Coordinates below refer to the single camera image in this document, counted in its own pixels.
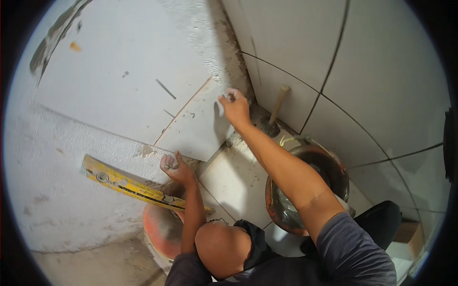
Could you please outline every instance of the tool handle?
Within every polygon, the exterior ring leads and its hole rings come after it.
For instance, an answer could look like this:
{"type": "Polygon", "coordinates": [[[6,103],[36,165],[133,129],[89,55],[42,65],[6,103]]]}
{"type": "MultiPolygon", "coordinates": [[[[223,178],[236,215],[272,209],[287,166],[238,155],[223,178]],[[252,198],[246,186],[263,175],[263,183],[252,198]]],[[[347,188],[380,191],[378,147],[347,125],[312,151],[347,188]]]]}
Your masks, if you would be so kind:
{"type": "Polygon", "coordinates": [[[282,89],[280,90],[280,95],[275,102],[275,107],[273,108],[272,115],[270,116],[269,125],[273,125],[275,123],[275,119],[277,119],[278,113],[280,112],[280,108],[282,107],[283,101],[286,97],[286,94],[289,91],[289,86],[283,85],[282,89]]]}

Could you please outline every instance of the white ceramic tile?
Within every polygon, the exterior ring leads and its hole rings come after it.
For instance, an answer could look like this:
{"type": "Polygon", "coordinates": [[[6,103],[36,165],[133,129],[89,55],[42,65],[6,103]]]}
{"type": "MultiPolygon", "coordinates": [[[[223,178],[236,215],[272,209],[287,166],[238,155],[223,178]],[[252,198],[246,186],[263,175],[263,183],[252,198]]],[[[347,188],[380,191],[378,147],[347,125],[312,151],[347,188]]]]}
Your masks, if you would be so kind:
{"type": "Polygon", "coordinates": [[[412,254],[410,253],[410,248],[407,243],[393,241],[386,249],[386,253],[391,258],[412,260],[412,254]]]}
{"type": "Polygon", "coordinates": [[[446,211],[450,183],[445,179],[442,146],[393,160],[417,208],[446,211]]]}
{"type": "Polygon", "coordinates": [[[92,1],[73,23],[35,98],[57,113],[152,145],[210,77],[156,1],[92,1]]]}
{"type": "Polygon", "coordinates": [[[430,250],[442,227],[444,213],[419,210],[423,234],[425,236],[426,250],[430,250]]]}
{"type": "Polygon", "coordinates": [[[239,42],[240,50],[254,55],[255,51],[251,40],[250,26],[246,20],[240,0],[223,0],[223,5],[239,42]]]}
{"type": "Polygon", "coordinates": [[[218,84],[210,79],[178,113],[154,146],[170,152],[179,150],[184,156],[208,161],[234,131],[218,101],[222,94],[218,84]]]}
{"type": "Polygon", "coordinates": [[[299,246],[304,241],[304,237],[293,235],[284,231],[274,222],[265,229],[265,238],[267,244],[272,250],[285,257],[301,257],[304,254],[300,251],[299,246]]]}
{"type": "Polygon", "coordinates": [[[254,55],[320,90],[334,56],[344,1],[243,0],[254,55]]]}
{"type": "Polygon", "coordinates": [[[272,220],[266,210],[267,173],[238,136],[200,176],[201,183],[235,219],[264,228],[272,220]]]}
{"type": "Polygon", "coordinates": [[[400,210],[401,210],[403,218],[407,218],[413,221],[420,221],[420,217],[418,216],[417,209],[400,207],[400,210]]]}
{"type": "Polygon", "coordinates": [[[391,157],[442,142],[450,106],[437,53],[404,1],[351,1],[323,94],[391,157]]]}
{"type": "Polygon", "coordinates": [[[349,177],[375,205],[390,200],[397,205],[414,207],[414,203],[391,162],[382,162],[348,170],[349,177]]]}
{"type": "Polygon", "coordinates": [[[388,159],[375,141],[335,104],[320,96],[301,135],[336,153],[346,167],[388,159]]]}
{"type": "Polygon", "coordinates": [[[207,221],[217,220],[222,218],[225,222],[227,222],[230,226],[233,226],[235,220],[230,214],[215,200],[215,198],[209,193],[209,191],[199,183],[199,189],[202,195],[202,200],[204,205],[212,207],[215,209],[215,213],[211,216],[207,216],[207,221]]]}
{"type": "Polygon", "coordinates": [[[356,211],[355,216],[359,216],[373,206],[372,203],[363,195],[363,193],[355,186],[351,180],[350,194],[348,195],[347,203],[356,211]]]}
{"type": "Polygon", "coordinates": [[[401,264],[401,262],[403,261],[402,259],[396,258],[396,257],[390,257],[390,258],[391,258],[391,261],[394,263],[394,268],[398,267],[399,264],[401,264]]]}
{"type": "Polygon", "coordinates": [[[291,88],[283,101],[278,118],[299,133],[318,93],[303,82],[268,63],[246,54],[244,58],[257,103],[267,111],[273,111],[284,84],[291,88]]]}
{"type": "Polygon", "coordinates": [[[409,270],[410,266],[412,265],[413,261],[410,260],[403,260],[398,267],[396,267],[396,280],[399,282],[401,279],[405,278],[407,271],[409,270]]]}

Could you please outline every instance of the man's left arm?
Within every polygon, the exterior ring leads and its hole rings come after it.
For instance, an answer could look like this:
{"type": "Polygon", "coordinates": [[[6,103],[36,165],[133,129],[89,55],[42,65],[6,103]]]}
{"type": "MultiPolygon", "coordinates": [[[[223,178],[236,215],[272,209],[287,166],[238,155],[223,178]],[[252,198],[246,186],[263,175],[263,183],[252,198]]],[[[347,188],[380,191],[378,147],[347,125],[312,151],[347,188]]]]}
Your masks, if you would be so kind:
{"type": "Polygon", "coordinates": [[[184,254],[195,252],[196,233],[207,219],[194,171],[183,161],[180,152],[175,151],[175,158],[178,165],[172,156],[164,155],[161,159],[161,169],[172,180],[183,184],[186,190],[185,221],[181,235],[181,253],[184,254]]]}

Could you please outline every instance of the tile grout line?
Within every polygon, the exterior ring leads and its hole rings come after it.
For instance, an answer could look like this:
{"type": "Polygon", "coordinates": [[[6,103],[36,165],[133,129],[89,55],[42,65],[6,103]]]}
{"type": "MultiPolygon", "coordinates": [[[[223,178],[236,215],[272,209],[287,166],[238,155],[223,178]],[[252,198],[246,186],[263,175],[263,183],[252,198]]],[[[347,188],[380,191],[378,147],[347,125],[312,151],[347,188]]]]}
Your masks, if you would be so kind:
{"type": "Polygon", "coordinates": [[[286,73],[286,74],[292,76],[293,78],[295,78],[295,79],[297,79],[298,81],[302,82],[303,84],[305,84],[305,85],[308,86],[309,88],[313,89],[314,91],[319,92],[319,91],[316,90],[315,88],[309,86],[306,82],[304,82],[304,81],[301,80],[300,78],[297,78],[296,76],[294,76],[294,75],[290,74],[289,72],[287,72],[287,71],[285,71],[285,70],[283,70],[283,69],[277,67],[276,65],[273,65],[273,64],[271,64],[271,63],[269,63],[269,62],[266,62],[265,60],[260,59],[260,58],[254,56],[254,55],[252,55],[252,54],[249,54],[249,53],[247,53],[247,52],[244,52],[244,51],[241,51],[241,52],[244,53],[244,54],[246,54],[246,55],[248,55],[248,56],[250,56],[250,57],[253,57],[253,58],[255,58],[255,59],[258,59],[258,60],[260,60],[260,61],[263,61],[263,62],[265,62],[266,64],[269,64],[269,65],[273,66],[274,68],[277,68],[277,69],[281,70],[282,72],[284,72],[284,73],[286,73]]]}
{"type": "Polygon", "coordinates": [[[396,167],[396,165],[393,163],[393,161],[390,161],[391,165],[394,167],[394,169],[396,170],[396,172],[398,173],[399,177],[401,177],[401,180],[404,184],[404,186],[406,187],[407,191],[409,192],[409,195],[410,195],[410,199],[412,200],[415,208],[417,209],[417,212],[418,212],[418,207],[417,207],[417,203],[415,203],[415,200],[414,200],[414,195],[412,194],[412,192],[410,191],[410,188],[409,186],[407,185],[407,183],[405,182],[404,180],[404,177],[401,175],[401,172],[398,170],[398,167],[396,167]]]}
{"type": "Polygon", "coordinates": [[[435,144],[435,145],[433,145],[431,147],[428,147],[428,148],[425,148],[425,149],[422,149],[422,150],[419,150],[419,151],[415,151],[415,152],[408,153],[408,154],[405,154],[405,155],[400,155],[400,156],[397,156],[397,157],[393,157],[390,160],[396,160],[396,159],[404,158],[404,157],[407,157],[407,156],[410,156],[410,155],[415,155],[415,154],[418,154],[418,153],[421,153],[421,152],[424,152],[424,151],[428,151],[428,150],[440,147],[442,145],[444,145],[444,142],[437,143],[437,144],[435,144]]]}
{"type": "Polygon", "coordinates": [[[262,230],[265,230],[269,225],[273,224],[273,221],[271,221],[270,223],[268,223],[262,230]]]}
{"type": "Polygon", "coordinates": [[[433,145],[433,146],[431,146],[431,147],[428,147],[428,148],[419,150],[419,151],[415,151],[415,152],[409,153],[409,154],[405,154],[405,155],[401,155],[401,156],[397,156],[397,157],[393,157],[393,158],[385,159],[385,160],[381,160],[381,161],[375,161],[375,162],[371,162],[371,163],[366,163],[366,164],[351,166],[351,167],[347,167],[347,169],[350,170],[350,169],[353,169],[353,168],[364,167],[364,166],[374,165],[374,164],[378,164],[378,163],[383,163],[383,162],[388,162],[388,161],[397,160],[397,159],[404,158],[404,157],[407,157],[407,156],[410,156],[410,155],[415,155],[415,154],[418,154],[418,153],[421,153],[421,152],[429,151],[429,150],[432,150],[432,149],[434,149],[434,148],[440,147],[440,146],[442,146],[442,145],[444,145],[443,142],[438,143],[438,144],[436,144],[436,145],[433,145]]]}
{"type": "Polygon", "coordinates": [[[342,25],[341,25],[341,27],[340,27],[339,38],[337,39],[337,45],[336,45],[336,49],[335,49],[335,51],[334,51],[333,58],[331,59],[331,63],[330,63],[330,65],[329,65],[329,69],[327,70],[327,74],[326,74],[326,76],[324,77],[323,84],[322,84],[322,86],[321,86],[320,91],[318,92],[318,96],[316,97],[315,103],[313,103],[313,106],[312,106],[312,109],[310,110],[309,116],[307,116],[307,119],[305,120],[304,126],[302,126],[302,129],[300,130],[299,134],[301,134],[302,131],[304,131],[305,125],[306,125],[307,122],[309,121],[310,116],[312,115],[312,112],[313,112],[313,110],[315,109],[316,103],[318,102],[318,98],[320,97],[320,95],[323,94],[324,86],[325,86],[325,84],[326,84],[326,82],[327,82],[327,79],[328,79],[329,75],[331,74],[331,70],[332,70],[333,65],[334,65],[334,62],[335,62],[335,60],[336,60],[337,52],[339,51],[340,44],[341,44],[341,42],[342,42],[342,37],[343,37],[343,35],[344,35],[345,25],[346,25],[346,23],[347,23],[347,18],[348,18],[348,13],[349,13],[349,7],[350,7],[350,0],[346,0],[346,1],[345,1],[345,9],[344,9],[344,11],[343,11],[342,25]]]}
{"type": "Polygon", "coordinates": [[[224,207],[222,204],[220,204],[220,202],[213,196],[212,193],[210,193],[210,191],[207,189],[206,186],[204,186],[204,184],[198,179],[198,181],[202,184],[202,186],[205,188],[205,190],[210,194],[210,196],[212,196],[212,198],[215,200],[215,202],[218,203],[218,205],[234,220],[234,221],[237,221],[224,207]]]}
{"type": "Polygon", "coordinates": [[[350,114],[348,114],[348,112],[346,112],[342,107],[338,106],[334,101],[329,99],[326,95],[324,95],[324,94],[321,94],[321,95],[324,98],[326,98],[327,100],[329,100],[332,104],[337,106],[340,110],[342,110],[343,113],[345,113],[348,117],[350,117],[364,132],[366,132],[366,134],[375,142],[375,144],[377,144],[377,146],[380,148],[380,150],[383,152],[383,154],[387,157],[385,160],[386,161],[390,160],[390,156],[388,156],[388,154],[385,152],[385,150],[382,148],[382,146],[380,146],[380,144],[377,142],[377,140],[375,140],[375,138],[369,132],[367,132],[367,130],[358,121],[356,121],[350,114]]]}

